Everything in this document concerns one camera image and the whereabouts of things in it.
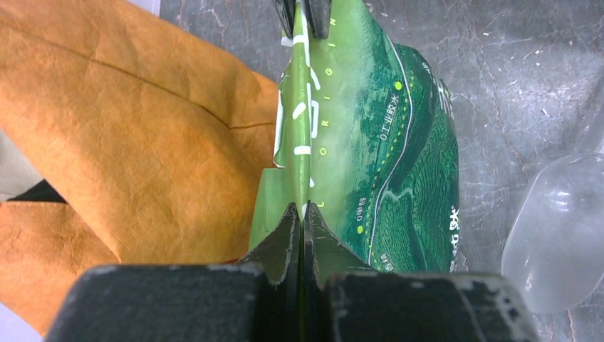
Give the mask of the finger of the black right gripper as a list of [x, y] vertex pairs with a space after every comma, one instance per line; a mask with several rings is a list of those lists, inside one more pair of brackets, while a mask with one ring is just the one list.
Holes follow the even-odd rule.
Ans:
[[302, 0], [301, 3], [313, 36], [321, 40], [327, 39], [332, 0]]
[[283, 32], [288, 38], [293, 38], [294, 16], [296, 12], [295, 0], [274, 0], [274, 6]]

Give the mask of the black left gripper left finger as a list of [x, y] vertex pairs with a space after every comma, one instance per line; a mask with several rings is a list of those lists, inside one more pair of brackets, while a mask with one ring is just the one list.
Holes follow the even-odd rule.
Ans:
[[63, 302], [47, 341], [298, 341], [295, 204], [233, 264], [103, 265]]

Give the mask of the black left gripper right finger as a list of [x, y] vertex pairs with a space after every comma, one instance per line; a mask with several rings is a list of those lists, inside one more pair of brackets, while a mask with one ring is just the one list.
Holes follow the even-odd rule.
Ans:
[[519, 292], [489, 273], [381, 273], [308, 203], [303, 221], [311, 341], [537, 341]]

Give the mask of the green cat litter bag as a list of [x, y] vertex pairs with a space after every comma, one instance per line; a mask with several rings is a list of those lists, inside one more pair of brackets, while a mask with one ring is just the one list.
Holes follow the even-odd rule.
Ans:
[[296, 1], [278, 85], [273, 167], [262, 172], [249, 245], [295, 203], [383, 272], [453, 272], [459, 154], [447, 87], [394, 43], [361, 1], [332, 1], [327, 39]]

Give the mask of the orange paper shopping bag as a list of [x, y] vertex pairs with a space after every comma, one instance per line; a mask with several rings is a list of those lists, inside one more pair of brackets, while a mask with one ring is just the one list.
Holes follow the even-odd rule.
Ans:
[[126, 1], [1, 3], [1, 130], [62, 197], [1, 204], [1, 302], [45, 334], [101, 264], [245, 255], [276, 84]]

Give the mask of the clear plastic litter scoop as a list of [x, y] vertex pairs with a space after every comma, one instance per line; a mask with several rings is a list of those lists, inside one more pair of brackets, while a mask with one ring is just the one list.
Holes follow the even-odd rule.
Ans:
[[577, 150], [536, 174], [506, 240], [501, 274], [528, 309], [554, 314], [603, 282], [603, 80]]

